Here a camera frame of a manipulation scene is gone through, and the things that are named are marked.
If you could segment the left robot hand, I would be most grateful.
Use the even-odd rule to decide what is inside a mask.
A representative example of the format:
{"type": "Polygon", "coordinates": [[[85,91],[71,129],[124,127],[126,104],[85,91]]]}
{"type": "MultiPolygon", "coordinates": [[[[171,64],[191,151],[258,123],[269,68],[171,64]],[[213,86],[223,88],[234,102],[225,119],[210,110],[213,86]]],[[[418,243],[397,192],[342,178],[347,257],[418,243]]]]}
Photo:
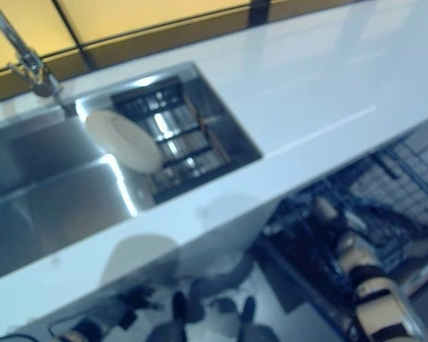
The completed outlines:
{"type": "Polygon", "coordinates": [[[138,310],[161,309],[160,304],[151,300],[154,291],[154,288],[142,285],[114,296],[110,302],[113,326],[128,330],[137,319],[138,310]]]}

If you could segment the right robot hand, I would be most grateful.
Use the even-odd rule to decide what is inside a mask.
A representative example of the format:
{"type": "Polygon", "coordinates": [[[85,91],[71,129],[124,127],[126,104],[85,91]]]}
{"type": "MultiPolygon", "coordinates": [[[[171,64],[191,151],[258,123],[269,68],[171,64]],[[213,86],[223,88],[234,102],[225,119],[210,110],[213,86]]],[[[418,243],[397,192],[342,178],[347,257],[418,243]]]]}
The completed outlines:
{"type": "Polygon", "coordinates": [[[336,208],[328,198],[314,196],[311,211],[317,228],[327,232],[341,232],[347,229],[345,212],[336,208]]]}

